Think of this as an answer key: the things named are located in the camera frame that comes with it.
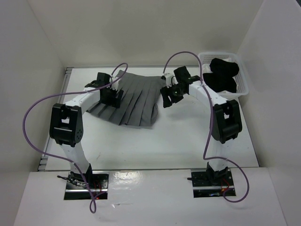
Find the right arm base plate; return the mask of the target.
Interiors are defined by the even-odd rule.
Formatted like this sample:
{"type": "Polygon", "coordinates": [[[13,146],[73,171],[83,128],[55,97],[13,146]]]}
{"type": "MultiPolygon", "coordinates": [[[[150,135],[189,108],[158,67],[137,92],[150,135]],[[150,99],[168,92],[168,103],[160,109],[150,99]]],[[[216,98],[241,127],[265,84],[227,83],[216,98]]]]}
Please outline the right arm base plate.
{"type": "Polygon", "coordinates": [[[209,180],[205,169],[191,170],[191,175],[187,178],[192,183],[194,198],[209,198],[236,196],[232,173],[229,170],[226,176],[212,182],[209,180]]]}

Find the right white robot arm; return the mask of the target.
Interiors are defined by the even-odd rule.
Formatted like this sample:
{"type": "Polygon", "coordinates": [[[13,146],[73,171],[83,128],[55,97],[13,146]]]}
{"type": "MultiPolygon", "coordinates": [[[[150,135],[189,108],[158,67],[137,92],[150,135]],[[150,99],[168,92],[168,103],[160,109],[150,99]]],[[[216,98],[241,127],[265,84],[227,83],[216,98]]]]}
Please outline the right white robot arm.
{"type": "Polygon", "coordinates": [[[209,108],[209,134],[203,159],[207,162],[207,182],[211,185],[218,184],[226,178],[230,162],[228,152],[234,139],[242,131],[238,102],[220,96],[200,76],[191,76],[186,66],[175,69],[173,73],[163,73],[161,79],[165,82],[160,90],[164,108],[180,102],[186,94],[209,108]]]}

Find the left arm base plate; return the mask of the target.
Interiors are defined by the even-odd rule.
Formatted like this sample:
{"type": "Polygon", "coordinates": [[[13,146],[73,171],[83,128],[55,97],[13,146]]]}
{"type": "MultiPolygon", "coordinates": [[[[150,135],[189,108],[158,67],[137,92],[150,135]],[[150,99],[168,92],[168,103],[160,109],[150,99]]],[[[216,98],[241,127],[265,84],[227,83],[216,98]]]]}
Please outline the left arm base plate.
{"type": "MultiPolygon", "coordinates": [[[[71,180],[71,174],[68,175],[64,192],[64,200],[91,200],[91,196],[82,178],[71,180]]],[[[89,187],[93,196],[97,200],[106,200],[108,197],[109,173],[104,171],[93,171],[92,182],[89,187]]]]}

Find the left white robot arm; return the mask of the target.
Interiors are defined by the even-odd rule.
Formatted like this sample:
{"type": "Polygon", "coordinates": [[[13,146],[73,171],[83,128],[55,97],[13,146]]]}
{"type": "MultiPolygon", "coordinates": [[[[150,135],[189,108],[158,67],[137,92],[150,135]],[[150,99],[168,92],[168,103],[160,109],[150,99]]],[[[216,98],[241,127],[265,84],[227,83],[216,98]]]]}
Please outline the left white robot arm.
{"type": "Polygon", "coordinates": [[[73,184],[77,182],[83,188],[90,187],[95,177],[81,145],[84,135],[82,115],[98,104],[119,108],[123,95],[123,90],[118,89],[120,78],[98,73],[96,80],[88,83],[82,93],[52,107],[50,137],[71,160],[68,180],[73,184]]]}

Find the grey pleated skirt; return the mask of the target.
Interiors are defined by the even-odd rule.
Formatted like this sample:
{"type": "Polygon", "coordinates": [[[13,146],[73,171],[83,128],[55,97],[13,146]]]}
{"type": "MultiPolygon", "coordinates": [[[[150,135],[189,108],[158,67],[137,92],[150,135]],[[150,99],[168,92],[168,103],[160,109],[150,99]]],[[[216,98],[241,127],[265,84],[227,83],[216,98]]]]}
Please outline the grey pleated skirt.
{"type": "Polygon", "coordinates": [[[99,103],[88,113],[116,125],[150,127],[158,116],[157,101],[165,81],[160,76],[142,76],[120,70],[118,90],[123,90],[120,107],[99,103]]]}

